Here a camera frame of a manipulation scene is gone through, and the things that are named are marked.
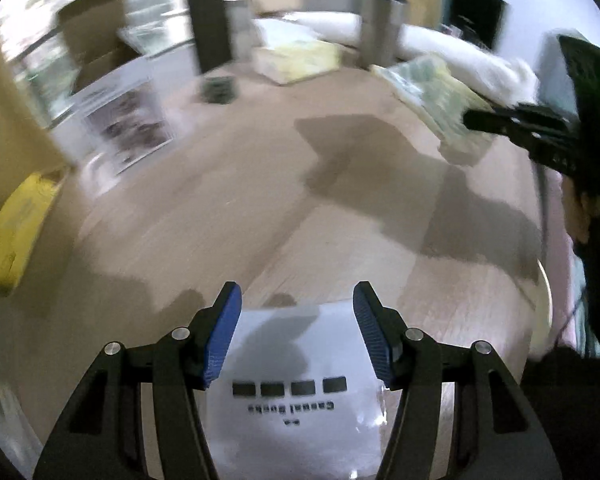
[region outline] blue gripper pad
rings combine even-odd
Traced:
[[[353,312],[376,377],[388,388],[396,378],[392,363],[402,352],[406,325],[396,311],[382,306],[369,282],[359,282],[353,289]]]
[[[234,336],[242,310],[240,286],[234,282],[226,282],[210,310],[215,311],[217,317],[205,346],[205,362],[202,373],[205,388],[208,388],[211,381],[219,377],[229,344]]]

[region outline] yellow bag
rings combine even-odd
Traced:
[[[0,290],[13,290],[29,261],[64,171],[32,173],[0,210]]]

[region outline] black square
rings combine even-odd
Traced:
[[[291,395],[295,397],[315,395],[315,381],[291,383]]]
[[[263,397],[284,397],[285,383],[261,383],[260,395]]]
[[[255,397],[256,383],[234,383],[234,397]]]
[[[335,394],[337,392],[347,391],[346,377],[331,377],[322,380],[322,392],[325,394]]]

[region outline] person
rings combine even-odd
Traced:
[[[586,277],[588,323],[600,343],[600,197],[562,181],[565,227]],[[521,386],[554,448],[565,480],[600,479],[600,359],[556,347],[527,362]]]

